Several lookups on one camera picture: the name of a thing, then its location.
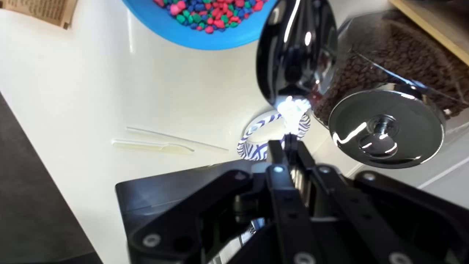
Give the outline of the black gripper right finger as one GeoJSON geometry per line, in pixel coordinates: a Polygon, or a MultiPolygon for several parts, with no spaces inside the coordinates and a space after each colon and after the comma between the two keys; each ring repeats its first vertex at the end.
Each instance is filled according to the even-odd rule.
{"type": "Polygon", "coordinates": [[[294,135],[287,165],[303,178],[308,214],[321,220],[341,261],[469,264],[469,211],[372,170],[347,179],[318,165],[294,135]]]}

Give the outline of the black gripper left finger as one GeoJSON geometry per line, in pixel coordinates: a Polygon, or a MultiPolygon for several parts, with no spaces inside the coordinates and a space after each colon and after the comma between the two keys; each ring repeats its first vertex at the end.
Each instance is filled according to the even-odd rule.
{"type": "Polygon", "coordinates": [[[224,170],[195,194],[127,236],[132,264],[208,264],[255,220],[265,225],[228,264],[318,264],[305,197],[290,172],[308,173],[313,159],[297,140],[271,141],[259,172],[224,170]]]}

